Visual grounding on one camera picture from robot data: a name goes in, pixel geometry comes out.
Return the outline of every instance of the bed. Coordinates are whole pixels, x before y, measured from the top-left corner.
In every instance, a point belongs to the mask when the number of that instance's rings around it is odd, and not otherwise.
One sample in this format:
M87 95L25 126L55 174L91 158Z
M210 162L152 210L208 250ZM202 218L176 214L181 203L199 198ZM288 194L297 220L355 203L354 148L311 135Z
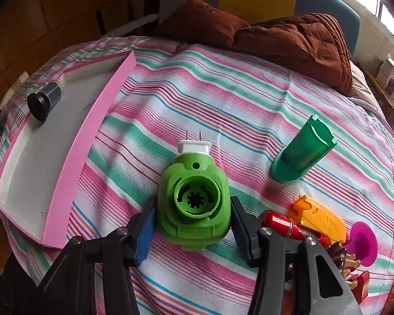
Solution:
M369 296L360 306L364 314L379 314L394 280L394 133L370 103L279 65L161 37L115 37L69 47L35 72L4 110L0 166L28 112L29 93L57 72L130 50L137 66L93 141L67 240L101 237L125 225L156 194L177 141L187 130L190 139L202 131L231 195L247 212L285 212L295 197L306 194L336 212L348 232L357 221L373 229L378 258L368 268ZM299 181L273 181L268 174L273 159L313 113L324 119L338 145ZM15 256L38 284L58 251L35 244L3 220ZM181 251L156 235L148 259L131 275L143 314L246 314L256 270L246 266L229 231L201 253ZM104 314L99 265L95 280L97 312Z

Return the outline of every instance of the magenta suction cup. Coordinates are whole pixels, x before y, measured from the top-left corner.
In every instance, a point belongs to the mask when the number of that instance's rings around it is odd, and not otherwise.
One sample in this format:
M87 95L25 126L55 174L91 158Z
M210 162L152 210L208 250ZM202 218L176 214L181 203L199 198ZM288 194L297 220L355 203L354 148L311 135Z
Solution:
M363 266L371 266L378 256L378 243L372 229L365 223L354 223L350 238L344 247L348 254L354 253Z

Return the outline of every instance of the pink tray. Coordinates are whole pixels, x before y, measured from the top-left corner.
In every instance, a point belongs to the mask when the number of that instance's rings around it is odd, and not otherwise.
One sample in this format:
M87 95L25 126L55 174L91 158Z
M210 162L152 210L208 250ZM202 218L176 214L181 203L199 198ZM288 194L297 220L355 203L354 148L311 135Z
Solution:
M0 210L34 241L63 248L83 165L111 103L136 65L122 52L81 63L58 80L63 96L44 123L29 113L0 168Z

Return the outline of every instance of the red metal canister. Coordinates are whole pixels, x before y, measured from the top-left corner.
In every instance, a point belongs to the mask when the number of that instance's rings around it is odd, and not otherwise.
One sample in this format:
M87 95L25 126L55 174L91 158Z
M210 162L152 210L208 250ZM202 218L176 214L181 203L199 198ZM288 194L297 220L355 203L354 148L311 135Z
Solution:
M261 226L269 227L279 233L282 237L304 240L309 235L315 236L319 243L326 247L327 239L320 233L295 223L292 218L274 211L264 211L259 215Z

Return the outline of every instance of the blue gripper pad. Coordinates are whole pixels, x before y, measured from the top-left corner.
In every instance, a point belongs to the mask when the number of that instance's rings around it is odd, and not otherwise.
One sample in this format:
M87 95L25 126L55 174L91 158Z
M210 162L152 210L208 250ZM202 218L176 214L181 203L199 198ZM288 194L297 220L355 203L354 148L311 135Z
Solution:
M134 257L136 266L141 265L141 263L147 258L147 254L150 250L150 245L152 244L155 228L155 209L153 209L146 218L143 226L143 230L137 239L137 251Z

